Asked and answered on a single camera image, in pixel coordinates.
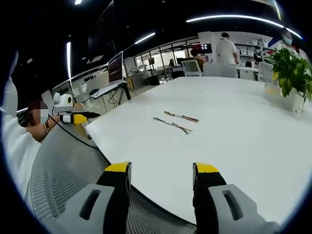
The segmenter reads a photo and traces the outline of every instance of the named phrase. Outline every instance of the chair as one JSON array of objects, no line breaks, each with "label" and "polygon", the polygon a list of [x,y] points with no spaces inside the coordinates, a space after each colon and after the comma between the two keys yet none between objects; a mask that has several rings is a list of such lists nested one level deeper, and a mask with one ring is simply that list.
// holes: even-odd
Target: chair
[{"label": "chair", "polygon": [[222,65],[220,67],[222,77],[238,78],[237,67],[232,65]]},{"label": "chair", "polygon": [[186,77],[201,77],[201,72],[197,60],[182,61],[184,74]]},{"label": "chair", "polygon": [[220,65],[217,63],[204,63],[204,76],[205,77],[221,77]]},{"label": "chair", "polygon": [[273,76],[273,65],[266,63],[266,62],[260,62],[259,63],[259,68],[262,72],[262,81],[265,83],[273,83],[275,85],[278,85],[278,80],[272,81],[272,76]]}]

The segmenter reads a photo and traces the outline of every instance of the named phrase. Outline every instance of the face mask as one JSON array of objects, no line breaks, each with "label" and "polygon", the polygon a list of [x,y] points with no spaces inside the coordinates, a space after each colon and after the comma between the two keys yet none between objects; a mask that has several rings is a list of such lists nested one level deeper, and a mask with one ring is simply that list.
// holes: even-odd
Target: face mask
[{"label": "face mask", "polygon": [[293,39],[289,39],[286,36],[283,36],[283,40],[287,45],[291,45],[293,42]]}]

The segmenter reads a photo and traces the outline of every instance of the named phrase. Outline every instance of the person in white shirt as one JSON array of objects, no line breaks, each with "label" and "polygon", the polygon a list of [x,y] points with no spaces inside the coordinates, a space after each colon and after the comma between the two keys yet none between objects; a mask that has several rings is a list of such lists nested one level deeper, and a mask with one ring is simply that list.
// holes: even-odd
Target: person in white shirt
[{"label": "person in white shirt", "polygon": [[300,58],[300,54],[296,51],[296,49],[292,46],[293,39],[291,33],[287,30],[287,28],[283,28],[282,32],[282,40],[278,41],[276,44],[276,49],[281,50],[286,48],[290,53],[295,55],[297,58]]},{"label": "person in white shirt", "polygon": [[238,64],[237,48],[232,41],[230,35],[222,33],[220,41],[216,45],[216,60],[221,64]]}]

